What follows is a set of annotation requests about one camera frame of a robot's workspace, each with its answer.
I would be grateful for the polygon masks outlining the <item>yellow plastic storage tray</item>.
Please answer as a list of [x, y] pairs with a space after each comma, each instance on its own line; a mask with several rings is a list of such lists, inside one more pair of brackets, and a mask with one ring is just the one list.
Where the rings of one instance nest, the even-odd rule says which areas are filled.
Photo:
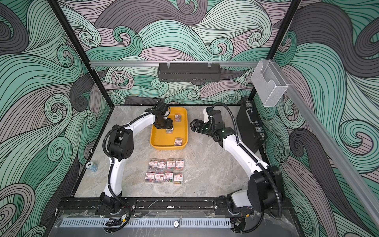
[[156, 129], [152, 126], [150, 144], [156, 150], [182, 150], [188, 143], [188, 112], [183, 107], [171, 107], [168, 118], [173, 120], [172, 129]]

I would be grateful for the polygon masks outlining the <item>paper clip box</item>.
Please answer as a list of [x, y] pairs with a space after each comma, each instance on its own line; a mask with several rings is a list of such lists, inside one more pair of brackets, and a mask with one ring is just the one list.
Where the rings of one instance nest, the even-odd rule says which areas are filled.
[[175, 114], [174, 120], [175, 120], [175, 122], [181, 122], [182, 121], [182, 115], [181, 114]]
[[148, 164], [148, 170], [156, 170], [158, 168], [157, 160], [150, 160]]
[[166, 162], [167, 170], [175, 170], [176, 169], [176, 161], [174, 159], [168, 159]]
[[175, 170], [183, 170], [185, 167], [184, 159], [176, 159], [175, 160]]
[[158, 161], [158, 164], [157, 164], [158, 170], [166, 170], [166, 167], [167, 167], [167, 161], [165, 160]]
[[174, 140], [174, 146], [182, 146], [183, 139], [182, 138], [175, 138]]
[[163, 180], [164, 180], [164, 183], [173, 183], [174, 173], [173, 172], [165, 172]]

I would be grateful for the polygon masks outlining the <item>paper clip box edge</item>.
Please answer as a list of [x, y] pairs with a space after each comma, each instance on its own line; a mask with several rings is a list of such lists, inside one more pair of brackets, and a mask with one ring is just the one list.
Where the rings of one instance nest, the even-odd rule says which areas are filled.
[[184, 182], [183, 173], [180, 173], [180, 172], [174, 173], [174, 184], [175, 185], [182, 185], [183, 182]]

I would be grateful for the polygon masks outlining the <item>paper clip box removed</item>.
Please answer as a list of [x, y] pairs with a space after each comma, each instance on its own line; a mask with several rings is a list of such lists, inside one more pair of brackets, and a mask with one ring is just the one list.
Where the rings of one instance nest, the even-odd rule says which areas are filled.
[[156, 176], [155, 172], [147, 172], [145, 174], [145, 182], [146, 183], [154, 183], [155, 182], [155, 176]]
[[162, 172], [155, 173], [154, 182], [156, 184], [162, 184], [162, 183], [164, 183], [164, 173], [162, 173]]

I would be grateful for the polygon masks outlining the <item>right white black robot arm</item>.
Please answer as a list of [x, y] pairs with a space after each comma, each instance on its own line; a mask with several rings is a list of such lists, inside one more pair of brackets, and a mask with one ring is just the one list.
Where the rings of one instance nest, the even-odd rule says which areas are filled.
[[203, 110], [204, 120], [190, 122], [191, 131], [213, 138], [229, 152], [249, 178], [248, 188], [228, 195], [231, 213], [251, 207], [264, 212], [277, 204], [277, 213], [272, 217], [281, 219], [283, 212], [283, 181], [278, 167], [270, 166], [253, 153], [239, 138], [237, 120], [230, 108], [217, 102]]

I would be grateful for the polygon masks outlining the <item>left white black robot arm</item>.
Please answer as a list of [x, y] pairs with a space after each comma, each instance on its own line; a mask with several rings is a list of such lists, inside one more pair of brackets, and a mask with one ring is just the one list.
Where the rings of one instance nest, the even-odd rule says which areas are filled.
[[114, 125], [105, 135], [102, 149], [110, 159], [106, 187], [100, 195], [101, 202], [117, 213], [130, 206], [122, 199], [122, 177], [126, 160], [134, 151], [134, 137], [143, 129], [153, 125], [157, 129], [172, 129], [173, 120], [168, 116], [170, 107], [160, 99], [157, 103], [144, 111], [144, 113], [124, 125]]

